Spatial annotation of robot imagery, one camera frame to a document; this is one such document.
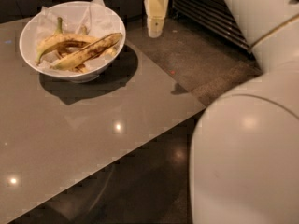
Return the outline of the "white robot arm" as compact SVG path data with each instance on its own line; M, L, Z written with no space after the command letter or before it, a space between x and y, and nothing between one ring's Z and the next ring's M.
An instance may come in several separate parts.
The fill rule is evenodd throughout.
M299 224L298 0L224 1L263 72L197 123L193 224Z

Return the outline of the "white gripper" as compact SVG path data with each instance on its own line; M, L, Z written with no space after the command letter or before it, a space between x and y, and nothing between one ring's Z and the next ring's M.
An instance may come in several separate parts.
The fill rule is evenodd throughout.
M158 38L162 34L168 2L169 0L144 0L149 37Z

